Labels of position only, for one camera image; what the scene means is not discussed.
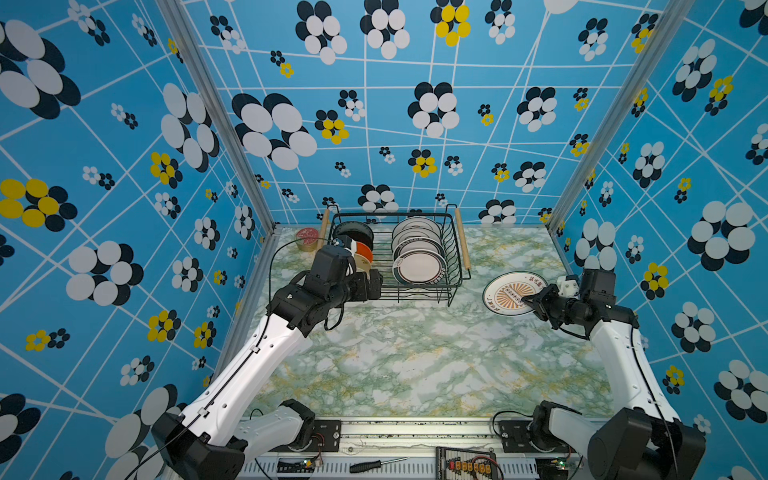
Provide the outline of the white plate orange sunburst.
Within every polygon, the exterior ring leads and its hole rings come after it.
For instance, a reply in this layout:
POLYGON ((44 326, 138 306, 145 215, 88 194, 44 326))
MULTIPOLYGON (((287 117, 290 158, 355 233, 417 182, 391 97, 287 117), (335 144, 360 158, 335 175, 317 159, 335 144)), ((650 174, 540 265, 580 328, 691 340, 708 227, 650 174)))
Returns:
POLYGON ((525 271, 505 273, 492 280, 484 289, 482 300, 492 313, 517 317, 532 312, 522 299, 538 294, 547 281, 538 274, 525 271))

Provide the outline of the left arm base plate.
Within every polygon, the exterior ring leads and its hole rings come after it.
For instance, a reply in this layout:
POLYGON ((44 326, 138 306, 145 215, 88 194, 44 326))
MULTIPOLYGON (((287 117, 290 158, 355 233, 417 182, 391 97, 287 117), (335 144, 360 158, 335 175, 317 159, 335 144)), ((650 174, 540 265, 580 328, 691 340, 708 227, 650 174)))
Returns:
POLYGON ((337 419, 316 419, 312 422, 306 440, 300 445, 300 452, 336 453, 340 449, 342 421, 337 419))

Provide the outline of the black wire dish rack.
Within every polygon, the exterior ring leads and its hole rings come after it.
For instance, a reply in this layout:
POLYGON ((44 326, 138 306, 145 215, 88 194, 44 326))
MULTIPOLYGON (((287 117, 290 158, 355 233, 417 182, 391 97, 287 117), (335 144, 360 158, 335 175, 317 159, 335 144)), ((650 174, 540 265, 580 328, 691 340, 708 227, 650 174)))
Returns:
POLYGON ((449 306, 464 281, 471 278, 471 263, 460 209, 450 204, 442 211, 377 211, 342 212, 328 207, 323 215, 321 232, 331 240, 335 229, 345 221, 367 224, 374 233, 372 269, 383 276, 381 298, 388 301, 424 301, 449 306), (394 257, 392 245, 395 226, 403 220, 427 217, 441 229, 445 255, 416 250, 394 257))

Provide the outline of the red tape roll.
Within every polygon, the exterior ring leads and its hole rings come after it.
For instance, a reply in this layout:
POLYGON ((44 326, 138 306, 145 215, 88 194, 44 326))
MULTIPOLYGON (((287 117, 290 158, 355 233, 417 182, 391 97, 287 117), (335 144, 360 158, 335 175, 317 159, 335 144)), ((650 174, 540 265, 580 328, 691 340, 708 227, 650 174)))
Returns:
POLYGON ((305 227, 296 232, 294 244, 302 252, 313 252, 316 250, 319 240, 320 233, 317 229, 305 227))

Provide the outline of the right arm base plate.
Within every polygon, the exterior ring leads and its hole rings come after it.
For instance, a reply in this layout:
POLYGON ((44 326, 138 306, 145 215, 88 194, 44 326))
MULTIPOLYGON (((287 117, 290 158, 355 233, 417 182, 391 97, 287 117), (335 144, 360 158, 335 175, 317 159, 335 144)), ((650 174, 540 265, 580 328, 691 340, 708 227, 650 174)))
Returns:
POLYGON ((567 456, 573 450, 562 441, 549 446, 537 446, 529 432, 530 421, 527 419, 501 420, 495 423, 505 453, 554 454, 567 456))

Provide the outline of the white plate green cloud outline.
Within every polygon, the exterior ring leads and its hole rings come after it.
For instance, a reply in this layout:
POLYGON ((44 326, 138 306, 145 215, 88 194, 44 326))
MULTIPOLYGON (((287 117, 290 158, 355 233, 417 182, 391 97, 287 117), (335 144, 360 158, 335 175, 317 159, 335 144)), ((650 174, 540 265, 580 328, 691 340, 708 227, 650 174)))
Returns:
POLYGON ((416 226, 412 228, 405 228, 402 231, 398 232, 393 237, 392 245, 397 246, 406 240, 414 239, 414 238, 429 239, 437 243, 441 242, 441 236, 439 233, 434 232, 430 228, 416 226))

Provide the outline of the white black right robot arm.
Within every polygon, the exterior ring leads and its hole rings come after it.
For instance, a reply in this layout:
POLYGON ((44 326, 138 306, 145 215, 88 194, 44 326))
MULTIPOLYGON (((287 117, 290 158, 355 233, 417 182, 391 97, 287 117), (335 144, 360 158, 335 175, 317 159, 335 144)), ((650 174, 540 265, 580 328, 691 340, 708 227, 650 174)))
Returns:
POLYGON ((594 479, 691 479, 705 436, 684 425, 664 396, 641 345, 638 316, 618 305, 615 283, 611 271, 586 269, 522 297, 553 329, 583 328, 607 372, 614 410, 596 426, 570 407, 543 401, 533 412, 530 440, 541 450, 569 446, 594 479))

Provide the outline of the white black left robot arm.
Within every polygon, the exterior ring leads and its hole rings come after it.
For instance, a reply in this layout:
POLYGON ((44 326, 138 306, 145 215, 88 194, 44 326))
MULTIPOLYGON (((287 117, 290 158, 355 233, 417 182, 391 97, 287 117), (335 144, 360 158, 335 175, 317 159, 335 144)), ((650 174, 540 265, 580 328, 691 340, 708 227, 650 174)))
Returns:
POLYGON ((245 463, 277 447, 301 449, 311 440, 315 414, 297 400, 243 418, 277 367, 295 353, 331 310, 377 300, 383 277, 356 268, 353 253, 327 245, 309 270, 274 293, 262 327, 181 413, 164 414, 152 436, 166 467, 183 479, 234 479, 245 463))

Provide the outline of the black terminal board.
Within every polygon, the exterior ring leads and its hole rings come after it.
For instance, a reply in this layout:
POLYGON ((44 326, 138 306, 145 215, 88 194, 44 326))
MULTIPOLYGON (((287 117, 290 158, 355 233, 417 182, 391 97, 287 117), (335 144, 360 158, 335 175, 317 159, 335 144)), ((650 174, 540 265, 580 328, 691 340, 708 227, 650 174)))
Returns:
POLYGON ((502 478, 491 450, 436 448, 436 478, 438 480, 499 480, 502 478))

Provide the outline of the white plate red green rim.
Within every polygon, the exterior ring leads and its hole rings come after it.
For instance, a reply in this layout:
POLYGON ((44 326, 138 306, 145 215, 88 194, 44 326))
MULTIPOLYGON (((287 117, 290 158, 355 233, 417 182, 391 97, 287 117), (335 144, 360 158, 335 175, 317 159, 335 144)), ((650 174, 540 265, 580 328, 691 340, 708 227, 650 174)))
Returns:
POLYGON ((412 237, 404 239, 395 247, 394 257, 399 258, 405 253, 416 250, 425 250, 440 256, 445 255, 445 251, 438 241, 427 237, 412 237))

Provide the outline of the black handled screwdriver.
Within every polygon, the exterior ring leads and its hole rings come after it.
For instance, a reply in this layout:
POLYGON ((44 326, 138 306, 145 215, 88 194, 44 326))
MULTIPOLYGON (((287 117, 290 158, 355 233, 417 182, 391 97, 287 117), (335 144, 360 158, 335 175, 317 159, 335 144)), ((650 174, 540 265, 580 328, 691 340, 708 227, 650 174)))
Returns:
POLYGON ((349 466, 350 474, 361 474, 371 470, 380 469, 386 465, 399 463, 407 460, 407 457, 387 459, 387 460, 373 460, 367 462, 359 462, 349 466))

